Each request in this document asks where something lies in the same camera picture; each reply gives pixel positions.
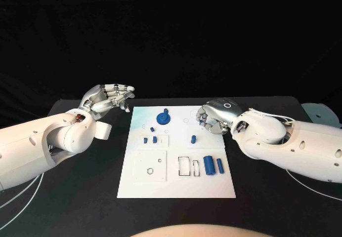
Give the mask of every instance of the white cable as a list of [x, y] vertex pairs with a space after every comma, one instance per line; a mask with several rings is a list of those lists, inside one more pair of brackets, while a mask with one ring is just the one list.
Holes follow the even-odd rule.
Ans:
[[252, 108], [249, 108], [249, 111], [252, 111], [252, 112], [255, 112], [255, 113], [258, 113], [258, 114], [262, 114], [262, 115], [268, 115], [268, 116], [271, 116], [271, 117], [280, 117], [280, 118], [282, 118], [287, 122], [294, 121], [294, 119], [290, 118], [290, 117], [285, 117], [285, 116], [281, 116], [281, 115], [272, 115], [272, 114], [264, 113], [264, 112], [261, 112], [261, 111], [254, 110]]
[[320, 195], [323, 195], [323, 196], [326, 196], [326, 197], [329, 197], [329, 198], [333, 198], [333, 199], [342, 201], [342, 199], [339, 199], [339, 198], [336, 198], [336, 197], [332, 197], [332, 196], [329, 196], [329, 195], [320, 193], [319, 191], [313, 190], [310, 187], [307, 187], [307, 186], [293, 177], [293, 175], [290, 174], [288, 170], [285, 170], [285, 171], [287, 171], [290, 177], [291, 177], [308, 190], [311, 190], [313, 192], [316, 192], [317, 194], [320, 194]]
[[0, 209], [23, 194], [23, 192], [29, 189], [29, 187], [33, 185], [33, 183], [37, 180], [37, 177], [33, 179], [33, 181], [30, 182], [29, 186], [24, 188], [24, 190], [13, 197], [13, 199], [10, 201], [7, 201], [1, 206]]
[[40, 186], [40, 183], [42, 183], [42, 180], [43, 180], [43, 176], [44, 176], [44, 174], [42, 173], [40, 181], [39, 181], [39, 184], [37, 184], [37, 188], [36, 188], [36, 191], [34, 191], [34, 193], [33, 193], [33, 195], [31, 195], [31, 197], [30, 197], [30, 200], [29, 200], [26, 206], [23, 207], [23, 209], [20, 210], [20, 212], [16, 214], [16, 216], [13, 217], [13, 219], [7, 222], [7, 224], [0, 228], [0, 230], [1, 230], [1, 229], [10, 224], [10, 222], [17, 218], [17, 216], [21, 214], [23, 210], [26, 209], [27, 205], [30, 204], [30, 201], [31, 201], [31, 199], [33, 199], [33, 197], [34, 197], [34, 195], [36, 195], [36, 193], [37, 193], [37, 189], [39, 189], [39, 186]]

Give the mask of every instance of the skin-colored object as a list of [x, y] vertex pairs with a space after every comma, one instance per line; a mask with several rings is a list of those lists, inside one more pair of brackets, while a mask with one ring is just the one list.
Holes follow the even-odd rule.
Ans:
[[231, 226], [177, 225], [166, 226], [132, 237], [270, 237], [268, 235]]

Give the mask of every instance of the blue object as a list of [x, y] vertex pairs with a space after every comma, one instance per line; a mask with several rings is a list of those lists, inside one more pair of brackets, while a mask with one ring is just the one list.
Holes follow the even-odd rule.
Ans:
[[157, 123], [166, 125], [170, 121], [168, 110], [164, 109], [164, 112], [157, 115]]
[[223, 174], [225, 171], [223, 171], [222, 161], [219, 158], [216, 159], [216, 162], [218, 162], [218, 167], [219, 167], [219, 173]]
[[212, 156], [203, 157], [203, 162], [205, 162], [205, 174], [206, 174], [206, 175], [213, 175], [213, 174], [216, 174]]
[[190, 137], [190, 143], [194, 144], [194, 142], [196, 142], [196, 136], [192, 135], [192, 137]]

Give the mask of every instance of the silver robotic hand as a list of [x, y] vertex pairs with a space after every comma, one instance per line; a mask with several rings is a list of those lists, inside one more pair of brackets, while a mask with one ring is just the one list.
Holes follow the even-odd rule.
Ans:
[[130, 112], [125, 99], [134, 98], [132, 91], [132, 86], [121, 84], [95, 85], [85, 93], [78, 108], [91, 114], [93, 120], [101, 119], [114, 107]]
[[[242, 113], [241, 107], [231, 99], [218, 98], [206, 102], [199, 108], [196, 120], [199, 121], [199, 125], [213, 134], [226, 134], [228, 128], [232, 126], [232, 121]], [[215, 124], [206, 123], [207, 117], [216, 121]]]

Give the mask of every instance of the robotic hand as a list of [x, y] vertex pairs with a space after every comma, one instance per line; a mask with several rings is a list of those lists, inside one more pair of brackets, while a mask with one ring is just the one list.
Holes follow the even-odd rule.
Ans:
[[[210, 117], [215, 124], [207, 124]], [[228, 128], [244, 154], [313, 179], [342, 183], [342, 130], [249, 109], [226, 98], [206, 103], [196, 120], [213, 134]]]
[[0, 191], [24, 183], [66, 158], [83, 152], [93, 137], [108, 139], [111, 125], [96, 121], [109, 109], [130, 112], [134, 87], [96, 85], [78, 109], [0, 130]]

